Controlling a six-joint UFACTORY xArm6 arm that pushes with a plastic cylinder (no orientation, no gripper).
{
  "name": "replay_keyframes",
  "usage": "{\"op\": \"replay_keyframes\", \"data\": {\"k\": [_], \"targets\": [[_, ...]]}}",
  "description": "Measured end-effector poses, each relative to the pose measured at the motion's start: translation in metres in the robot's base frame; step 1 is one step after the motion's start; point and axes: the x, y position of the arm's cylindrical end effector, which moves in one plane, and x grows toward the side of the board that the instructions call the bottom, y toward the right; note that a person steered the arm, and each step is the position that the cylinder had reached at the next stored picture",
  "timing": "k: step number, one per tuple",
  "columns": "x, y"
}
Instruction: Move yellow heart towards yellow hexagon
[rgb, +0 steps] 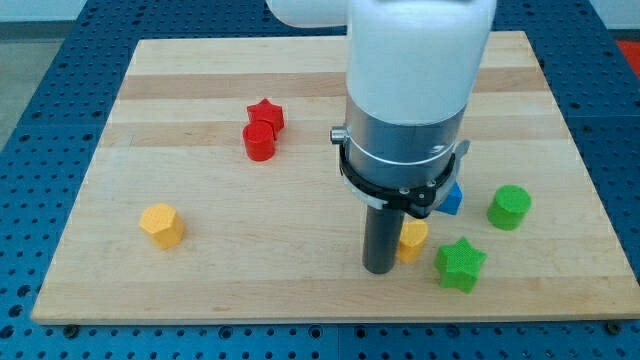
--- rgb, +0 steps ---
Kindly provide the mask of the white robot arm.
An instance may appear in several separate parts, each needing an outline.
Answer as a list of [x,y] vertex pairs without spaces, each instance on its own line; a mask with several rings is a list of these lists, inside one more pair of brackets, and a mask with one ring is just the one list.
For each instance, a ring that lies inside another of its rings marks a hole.
[[425,218],[456,182],[457,134],[496,0],[267,0],[297,28],[346,26],[345,122],[331,131],[351,191],[375,210]]

